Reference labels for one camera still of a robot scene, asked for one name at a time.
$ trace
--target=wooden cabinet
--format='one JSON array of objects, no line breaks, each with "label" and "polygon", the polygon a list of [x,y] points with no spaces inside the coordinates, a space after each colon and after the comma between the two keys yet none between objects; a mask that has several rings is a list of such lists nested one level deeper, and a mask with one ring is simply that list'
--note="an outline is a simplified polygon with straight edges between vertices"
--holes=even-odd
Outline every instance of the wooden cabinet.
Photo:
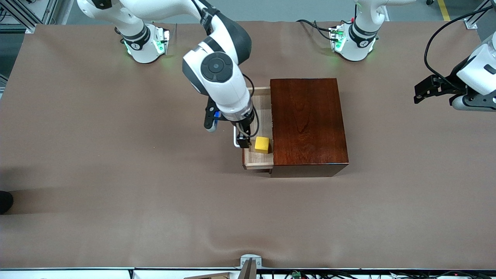
[{"label": "wooden cabinet", "polygon": [[271,139],[272,152],[244,149],[245,169],[267,169],[272,177],[321,177],[349,164],[335,78],[272,79],[270,87],[255,90],[253,103],[258,135]]}]

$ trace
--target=yellow line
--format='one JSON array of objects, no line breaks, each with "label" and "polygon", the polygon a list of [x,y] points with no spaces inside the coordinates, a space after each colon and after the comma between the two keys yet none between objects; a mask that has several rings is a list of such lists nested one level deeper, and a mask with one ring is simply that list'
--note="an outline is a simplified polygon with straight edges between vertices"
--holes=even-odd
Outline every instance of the yellow line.
[{"label": "yellow line", "polygon": [[444,0],[437,0],[437,3],[439,3],[439,8],[441,9],[442,19],[444,21],[450,21],[451,19],[449,18],[448,10],[446,9],[446,4],[444,4]]}]

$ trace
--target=black round object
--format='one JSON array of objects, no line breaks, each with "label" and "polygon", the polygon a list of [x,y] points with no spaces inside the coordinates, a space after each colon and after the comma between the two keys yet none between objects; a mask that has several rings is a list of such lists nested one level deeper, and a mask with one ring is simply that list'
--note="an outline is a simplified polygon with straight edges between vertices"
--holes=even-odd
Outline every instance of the black round object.
[{"label": "black round object", "polygon": [[233,60],[223,52],[214,52],[201,63],[201,74],[212,82],[224,83],[233,76]]},{"label": "black round object", "polygon": [[14,204],[12,194],[5,191],[0,191],[0,214],[7,212]]}]

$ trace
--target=yellow cube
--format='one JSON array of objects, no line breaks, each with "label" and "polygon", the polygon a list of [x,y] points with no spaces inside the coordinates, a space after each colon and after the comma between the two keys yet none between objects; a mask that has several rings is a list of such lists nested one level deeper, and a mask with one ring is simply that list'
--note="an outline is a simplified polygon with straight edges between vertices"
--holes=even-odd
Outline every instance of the yellow cube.
[{"label": "yellow cube", "polygon": [[269,138],[256,137],[255,139],[255,152],[268,154],[269,153]]}]

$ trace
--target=brown table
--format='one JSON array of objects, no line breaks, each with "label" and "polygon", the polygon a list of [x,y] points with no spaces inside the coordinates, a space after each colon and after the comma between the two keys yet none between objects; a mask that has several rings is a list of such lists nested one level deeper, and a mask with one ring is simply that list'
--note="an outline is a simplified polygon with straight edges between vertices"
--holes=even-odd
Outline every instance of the brown table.
[{"label": "brown table", "polygon": [[[308,26],[242,23],[256,86],[338,79],[350,165],[314,179],[244,171],[232,127],[204,130],[206,98],[181,72],[201,26],[179,25],[172,55],[150,65],[112,26],[38,26],[1,104],[15,205],[0,217],[0,265],[232,266],[249,252],[270,267],[496,268],[496,115],[447,96],[413,103],[442,24],[387,22],[352,63]],[[431,64],[447,74],[478,42],[456,23]]]}]

